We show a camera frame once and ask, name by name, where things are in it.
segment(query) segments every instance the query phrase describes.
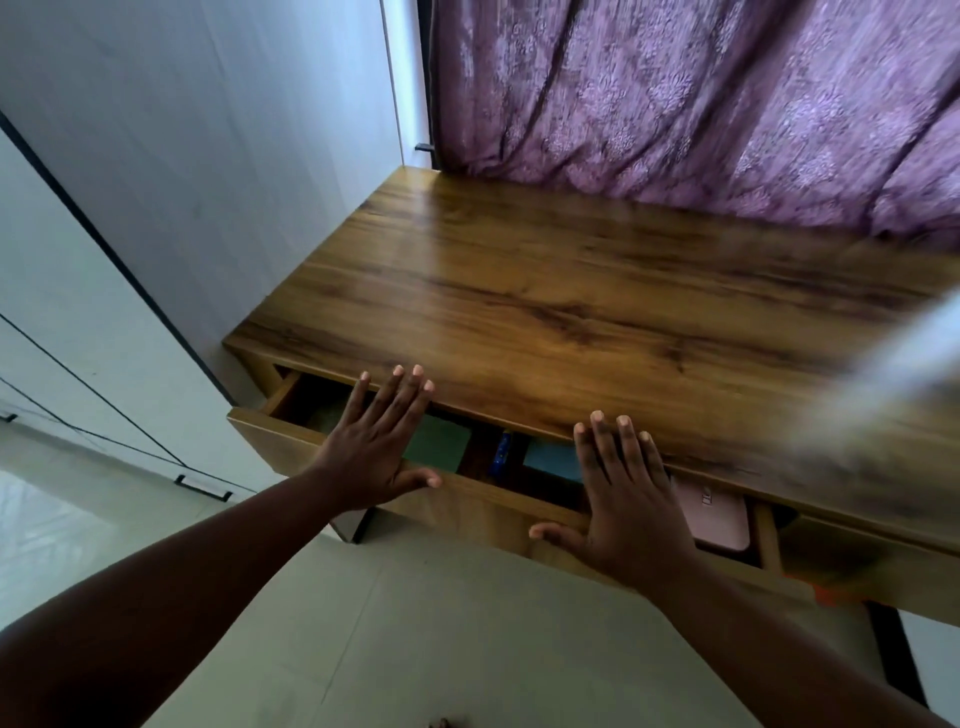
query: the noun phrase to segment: floral patterned curtain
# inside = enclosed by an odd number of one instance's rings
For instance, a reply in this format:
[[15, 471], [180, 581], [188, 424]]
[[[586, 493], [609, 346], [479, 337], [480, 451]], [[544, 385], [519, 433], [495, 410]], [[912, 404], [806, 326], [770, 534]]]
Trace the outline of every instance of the floral patterned curtain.
[[445, 168], [960, 250], [960, 0], [442, 0]]

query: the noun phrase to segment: tiled floor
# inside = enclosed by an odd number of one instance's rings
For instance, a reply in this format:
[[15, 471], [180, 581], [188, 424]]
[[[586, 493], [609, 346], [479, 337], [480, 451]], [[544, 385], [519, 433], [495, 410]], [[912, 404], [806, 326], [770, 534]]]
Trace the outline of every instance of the tiled floor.
[[[0, 425], [0, 624], [223, 508]], [[856, 610], [792, 615], [865, 669]], [[316, 539], [152, 718], [160, 726], [756, 725], [638, 596], [383, 514]]]

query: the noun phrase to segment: wooden desk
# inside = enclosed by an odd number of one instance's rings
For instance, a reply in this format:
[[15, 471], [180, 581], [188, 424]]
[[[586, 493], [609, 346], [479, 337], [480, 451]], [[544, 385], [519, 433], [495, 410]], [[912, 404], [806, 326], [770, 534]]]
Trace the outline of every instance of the wooden desk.
[[958, 284], [954, 255], [402, 168], [225, 344], [420, 363], [440, 407], [556, 438], [629, 414], [683, 476], [960, 553]]

